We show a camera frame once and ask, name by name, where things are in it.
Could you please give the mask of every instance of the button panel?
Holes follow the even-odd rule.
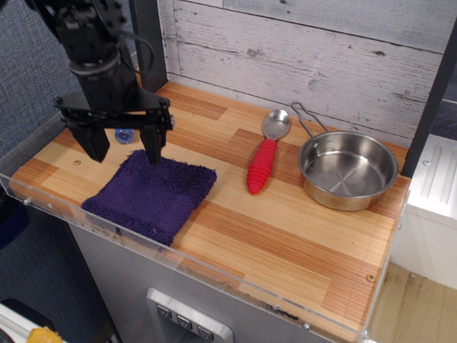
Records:
[[[158,289],[149,288],[146,300],[154,320],[167,319],[205,342],[233,343],[233,332],[225,324]]]

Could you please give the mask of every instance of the wooden backdrop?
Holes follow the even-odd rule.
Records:
[[[169,79],[409,146],[456,0],[159,0]]]

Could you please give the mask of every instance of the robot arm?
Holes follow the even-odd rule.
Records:
[[[63,45],[82,91],[57,96],[54,106],[75,140],[94,160],[109,148],[104,128],[139,129],[151,163],[160,161],[166,131],[174,127],[170,101],[143,90],[121,26],[116,0],[25,0]],[[125,116],[126,112],[142,114]]]

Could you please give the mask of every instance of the screw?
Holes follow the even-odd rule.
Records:
[[[374,275],[372,275],[372,274],[368,274],[366,276],[366,281],[373,283],[373,282],[376,281],[376,277]]]

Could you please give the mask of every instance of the red spoon handle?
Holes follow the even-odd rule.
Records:
[[[248,170],[247,184],[251,194],[259,193],[265,186],[271,173],[275,151],[276,142],[273,139],[265,139],[258,147]]]

